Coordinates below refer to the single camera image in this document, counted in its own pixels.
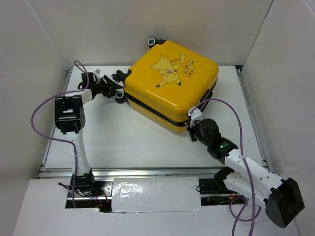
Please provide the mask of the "yellow suitcase with grey lining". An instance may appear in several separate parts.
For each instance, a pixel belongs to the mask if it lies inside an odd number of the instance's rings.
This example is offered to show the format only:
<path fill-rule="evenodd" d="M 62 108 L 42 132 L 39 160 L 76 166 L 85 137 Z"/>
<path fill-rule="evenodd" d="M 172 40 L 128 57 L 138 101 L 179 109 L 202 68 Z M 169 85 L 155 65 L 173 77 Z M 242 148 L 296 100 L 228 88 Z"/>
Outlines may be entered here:
<path fill-rule="evenodd" d="M 149 38 L 146 52 L 112 80 L 123 83 L 131 108 L 174 133 L 185 131 L 188 112 L 211 96 L 218 65 L 172 41 Z"/>

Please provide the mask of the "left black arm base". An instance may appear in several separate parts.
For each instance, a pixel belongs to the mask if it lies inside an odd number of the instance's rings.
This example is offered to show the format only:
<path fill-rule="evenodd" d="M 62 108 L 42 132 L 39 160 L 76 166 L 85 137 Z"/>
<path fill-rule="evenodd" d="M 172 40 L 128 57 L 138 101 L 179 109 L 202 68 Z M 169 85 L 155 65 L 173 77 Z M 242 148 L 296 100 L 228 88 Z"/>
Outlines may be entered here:
<path fill-rule="evenodd" d="M 72 191 L 70 184 L 58 183 L 60 187 L 67 190 L 65 208 L 97 208 L 100 212 L 110 213 L 112 211 L 113 181 L 96 180 L 92 189 L 75 188 Z"/>

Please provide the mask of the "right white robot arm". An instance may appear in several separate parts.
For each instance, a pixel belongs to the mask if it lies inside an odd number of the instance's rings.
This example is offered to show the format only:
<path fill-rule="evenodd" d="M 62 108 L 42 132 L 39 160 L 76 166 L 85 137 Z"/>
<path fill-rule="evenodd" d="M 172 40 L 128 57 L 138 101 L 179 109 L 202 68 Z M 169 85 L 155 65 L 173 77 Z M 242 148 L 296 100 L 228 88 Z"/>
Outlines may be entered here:
<path fill-rule="evenodd" d="M 193 142 L 202 143 L 211 157 L 224 165 L 215 180 L 217 191 L 232 190 L 249 198 L 280 228 L 285 228 L 305 208 L 294 179 L 284 179 L 242 155 L 236 144 L 222 137 L 214 120 L 191 120 L 187 131 Z"/>

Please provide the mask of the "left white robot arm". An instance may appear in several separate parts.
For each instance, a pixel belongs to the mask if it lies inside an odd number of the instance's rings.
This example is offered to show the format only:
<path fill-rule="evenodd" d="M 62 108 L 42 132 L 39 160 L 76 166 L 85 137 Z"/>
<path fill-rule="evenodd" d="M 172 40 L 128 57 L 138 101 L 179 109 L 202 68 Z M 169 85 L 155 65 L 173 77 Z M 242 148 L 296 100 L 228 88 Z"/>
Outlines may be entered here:
<path fill-rule="evenodd" d="M 100 77 L 96 72 L 83 72 L 82 82 L 77 90 L 55 98 L 55 125 L 69 144 L 69 155 L 72 164 L 70 189 L 92 196 L 97 191 L 97 183 L 88 162 L 83 141 L 83 128 L 86 124 L 84 104 L 91 102 L 98 94 L 107 98 L 115 97 L 124 101 L 123 87 L 119 79 L 106 75 Z"/>

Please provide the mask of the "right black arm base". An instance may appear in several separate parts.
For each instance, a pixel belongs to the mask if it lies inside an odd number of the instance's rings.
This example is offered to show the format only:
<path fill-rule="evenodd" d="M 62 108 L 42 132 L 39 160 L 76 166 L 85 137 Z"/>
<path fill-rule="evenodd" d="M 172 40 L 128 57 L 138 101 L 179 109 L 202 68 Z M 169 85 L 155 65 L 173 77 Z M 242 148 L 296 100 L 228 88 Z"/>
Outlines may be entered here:
<path fill-rule="evenodd" d="M 213 177 L 198 180 L 199 184 L 195 189 L 200 193 L 202 206 L 236 205 L 245 202 L 245 197 L 229 190 L 223 182 L 227 175 L 233 172 L 231 168 L 224 167 Z"/>

